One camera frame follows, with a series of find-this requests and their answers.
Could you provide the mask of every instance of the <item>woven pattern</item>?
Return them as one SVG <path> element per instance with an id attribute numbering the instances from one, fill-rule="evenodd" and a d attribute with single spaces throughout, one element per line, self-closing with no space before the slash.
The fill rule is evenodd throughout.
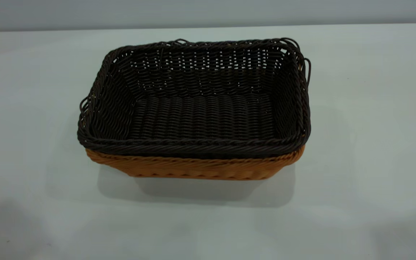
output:
<path id="1" fill-rule="evenodd" d="M 91 160 L 112 166 L 132 177 L 190 178 L 190 179 L 267 179 L 284 166 L 295 163 L 302 156 L 298 151 L 264 159 L 185 159 L 107 155 L 86 149 Z"/>
<path id="2" fill-rule="evenodd" d="M 116 49 L 81 102 L 78 140 L 112 155 L 291 153 L 311 131 L 306 60 L 288 38 Z"/>
<path id="3" fill-rule="evenodd" d="M 271 111 L 265 94 L 149 97 L 137 102 L 127 139 L 271 139 Z"/>

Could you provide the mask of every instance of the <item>stacked baskets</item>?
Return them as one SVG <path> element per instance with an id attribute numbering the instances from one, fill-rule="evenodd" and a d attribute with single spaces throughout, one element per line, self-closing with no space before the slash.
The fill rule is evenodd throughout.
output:
<path id="1" fill-rule="evenodd" d="M 81 102 L 78 140 L 134 177 L 269 178 L 309 138 L 305 61 L 289 38 L 116 49 Z"/>

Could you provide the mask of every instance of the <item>basket bottom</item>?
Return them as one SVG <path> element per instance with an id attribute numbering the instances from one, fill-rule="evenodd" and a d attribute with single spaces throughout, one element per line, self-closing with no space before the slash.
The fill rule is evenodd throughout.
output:
<path id="1" fill-rule="evenodd" d="M 269 95 L 148 97 L 134 107 L 126 139 L 273 139 Z"/>
<path id="2" fill-rule="evenodd" d="M 109 165 L 132 177 L 225 179 L 247 181 L 267 179 L 284 166 L 301 158 L 304 146 L 286 155 L 264 159 L 187 159 L 108 155 L 86 149 L 91 160 Z"/>

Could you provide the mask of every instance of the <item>basket rim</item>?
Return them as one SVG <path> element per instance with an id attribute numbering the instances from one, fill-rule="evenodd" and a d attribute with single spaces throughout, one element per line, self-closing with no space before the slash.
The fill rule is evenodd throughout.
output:
<path id="1" fill-rule="evenodd" d="M 88 125 L 91 122 L 91 116 L 93 115 L 89 107 L 95 105 L 95 93 L 98 93 L 103 87 L 106 79 L 106 74 L 109 71 L 111 64 L 117 61 L 117 57 L 122 55 L 123 51 L 132 51 L 134 49 L 145 49 L 155 50 L 162 49 L 166 50 L 194 50 L 200 49 L 205 50 L 206 48 L 235 48 L 235 49 L 257 49 L 257 48 L 270 48 L 280 47 L 288 51 L 292 51 L 296 55 L 296 67 L 298 68 L 299 84 L 296 87 L 302 88 L 304 91 L 301 92 L 304 97 L 301 99 L 307 101 L 302 103 L 300 109 L 303 112 L 303 122 L 298 122 L 299 128 L 302 130 L 301 133 L 288 136 L 287 138 L 273 138 L 273 139 L 251 139 L 251 140 L 236 140 L 236 139 L 103 139 L 96 138 L 89 131 Z M 306 63 L 309 63 L 308 79 L 306 79 Z M 309 97 L 308 97 L 308 84 L 310 79 L 310 67 L 311 63 L 307 58 L 304 58 L 300 52 L 299 45 L 296 41 L 290 38 L 271 38 L 264 40 L 241 40 L 241 41 L 221 41 L 221 42 L 189 42 L 183 39 L 178 39 L 168 42 L 157 42 L 142 45 L 128 45 L 117 48 L 110 51 L 104 58 L 102 66 L 97 73 L 97 77 L 94 84 L 86 98 L 80 103 L 81 114 L 78 121 L 78 140 L 79 142 L 88 149 L 96 151 L 104 151 L 109 148 L 115 148 L 117 145 L 127 146 L 123 148 L 121 155 L 130 155 L 133 153 L 140 153 L 142 151 L 151 150 L 155 146 L 159 146 L 163 154 L 168 150 L 180 150 L 183 146 L 201 146 L 205 148 L 211 148 L 212 150 L 219 150 L 224 152 L 231 152 L 232 149 L 243 147 L 247 150 L 267 150 L 271 155 L 283 155 L 299 149 L 303 146 L 310 135 L 311 124 L 310 124 L 310 112 L 309 112 Z"/>

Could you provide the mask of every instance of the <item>wicker basket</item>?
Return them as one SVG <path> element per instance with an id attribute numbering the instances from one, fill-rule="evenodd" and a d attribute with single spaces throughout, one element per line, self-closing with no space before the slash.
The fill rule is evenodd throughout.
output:
<path id="1" fill-rule="evenodd" d="M 108 155 L 86 149 L 91 160 L 112 166 L 132 177 L 252 180 L 267 179 L 284 166 L 295 163 L 298 151 L 264 159 L 189 159 Z"/>
<path id="2" fill-rule="evenodd" d="M 258 158 L 279 168 L 311 132 L 306 60 L 288 38 L 116 49 L 81 102 L 78 140 L 116 160 Z"/>

